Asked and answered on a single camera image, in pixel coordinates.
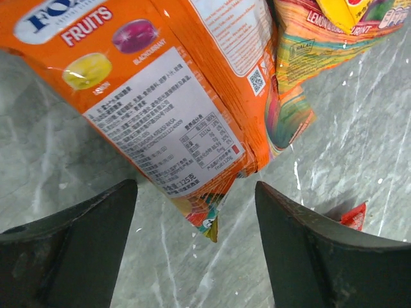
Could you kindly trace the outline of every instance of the plastic packaging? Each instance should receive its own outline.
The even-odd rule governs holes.
[[[313,121],[300,88],[278,99],[265,0],[0,0],[0,13],[0,46],[214,241],[233,181]]]
[[[317,2],[328,8],[331,20],[322,13]],[[281,23],[276,71],[280,97],[304,80],[354,58],[385,35],[400,29],[411,5],[411,0],[375,0],[360,22],[351,28],[350,34],[346,34],[336,26],[340,22],[333,19],[335,14],[330,13],[331,8],[345,5],[345,0],[317,2],[274,0]]]

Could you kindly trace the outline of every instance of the white label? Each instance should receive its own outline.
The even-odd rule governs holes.
[[[244,153],[173,47],[84,116],[168,196],[185,196]]]
[[[106,0],[50,0],[36,6],[15,25],[14,35],[27,44],[44,44]]]
[[[190,0],[234,73],[245,76],[272,35],[265,0]]]

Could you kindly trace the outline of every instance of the gray marble floor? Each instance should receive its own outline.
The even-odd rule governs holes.
[[[305,83],[318,120],[259,174],[238,180],[211,243],[70,106],[0,54],[0,232],[137,178],[113,308],[273,307],[253,190],[264,180],[325,213],[368,200],[364,231],[411,241],[410,23]]]

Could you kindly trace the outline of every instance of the red candy wrapper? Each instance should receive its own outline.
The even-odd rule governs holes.
[[[348,213],[343,214],[340,223],[357,231],[362,231],[366,210],[367,205],[364,202],[350,210]]]

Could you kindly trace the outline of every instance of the barcode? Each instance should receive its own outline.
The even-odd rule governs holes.
[[[261,71],[259,70],[258,65],[247,76],[247,79],[249,80],[249,83],[252,87],[254,95],[257,96],[265,86],[265,80],[264,80],[263,75],[261,74]]]

